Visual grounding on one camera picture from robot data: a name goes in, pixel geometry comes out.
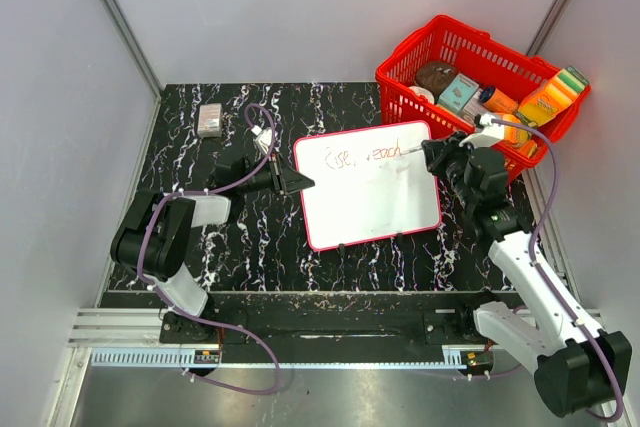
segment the whiteboard eraser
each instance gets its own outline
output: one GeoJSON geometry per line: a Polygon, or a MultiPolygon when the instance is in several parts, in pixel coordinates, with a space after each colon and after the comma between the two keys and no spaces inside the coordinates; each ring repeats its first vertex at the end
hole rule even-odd
{"type": "Polygon", "coordinates": [[[203,138],[222,136],[222,104],[200,106],[197,132],[203,138]]]}

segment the black marble table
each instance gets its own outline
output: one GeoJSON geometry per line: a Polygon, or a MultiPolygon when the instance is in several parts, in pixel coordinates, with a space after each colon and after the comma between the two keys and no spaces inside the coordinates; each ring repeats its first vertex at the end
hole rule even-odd
{"type": "MultiPolygon", "coordinates": [[[[375,83],[170,85],[146,153],[139,187],[163,192],[199,190],[216,162],[255,156],[244,106],[265,105],[277,124],[277,147],[291,165],[300,137],[380,123],[375,83]],[[221,103],[224,134],[196,135],[198,106],[221,103]]],[[[348,247],[313,252],[308,244],[300,196],[250,194],[238,222],[194,231],[186,264],[210,291],[476,291],[510,290],[502,272],[470,239],[461,207],[440,182],[439,228],[348,247]]],[[[510,186],[515,206],[532,221],[524,183],[510,186]]],[[[143,285],[116,266],[109,291],[140,292],[143,285]]]]}

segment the white wall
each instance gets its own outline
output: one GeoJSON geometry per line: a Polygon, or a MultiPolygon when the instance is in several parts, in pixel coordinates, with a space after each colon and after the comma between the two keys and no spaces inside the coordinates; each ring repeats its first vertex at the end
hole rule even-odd
{"type": "MultiPolygon", "coordinates": [[[[593,93],[558,144],[554,212],[584,303],[636,348],[628,392],[640,410],[640,164],[638,0],[573,0],[543,55],[575,65],[593,93]]],[[[551,187],[548,159],[538,172],[551,187]]]]}
{"type": "Polygon", "coordinates": [[[448,13],[526,50],[552,0],[118,0],[165,83],[373,80],[448,13]]]}
{"type": "Polygon", "coordinates": [[[153,98],[99,0],[0,0],[0,424],[42,425],[153,98]]]}

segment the metal floor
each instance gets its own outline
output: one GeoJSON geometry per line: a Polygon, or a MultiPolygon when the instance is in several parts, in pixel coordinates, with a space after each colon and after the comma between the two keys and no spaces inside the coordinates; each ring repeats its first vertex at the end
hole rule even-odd
{"type": "MultiPolygon", "coordinates": [[[[497,365],[505,370],[508,365],[497,365]]],[[[218,380],[266,388],[269,370],[223,369],[218,380]]],[[[90,367],[74,427],[589,427],[584,413],[558,419],[523,369],[492,381],[452,381],[415,371],[295,370],[285,387],[257,397],[190,383],[179,371],[90,367]]]]}

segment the red basket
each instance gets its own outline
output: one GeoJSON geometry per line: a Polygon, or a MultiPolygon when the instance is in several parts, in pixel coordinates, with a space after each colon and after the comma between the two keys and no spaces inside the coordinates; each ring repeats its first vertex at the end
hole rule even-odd
{"type": "MultiPolygon", "coordinates": [[[[376,70],[383,123],[424,120],[434,139],[457,130],[473,132],[473,126],[409,89],[414,85],[418,69],[432,60],[455,65],[459,72],[481,86],[495,85],[518,102],[560,70],[540,57],[527,57],[491,40],[487,32],[438,15],[405,39],[376,70]]],[[[580,104],[590,91],[591,87],[587,86],[571,107],[540,127],[540,131],[552,142],[560,140],[578,116],[580,104]]],[[[535,140],[538,149],[532,158],[520,154],[506,142],[495,146],[505,155],[509,181],[524,169],[534,167],[547,153],[546,144],[535,140]]]]}

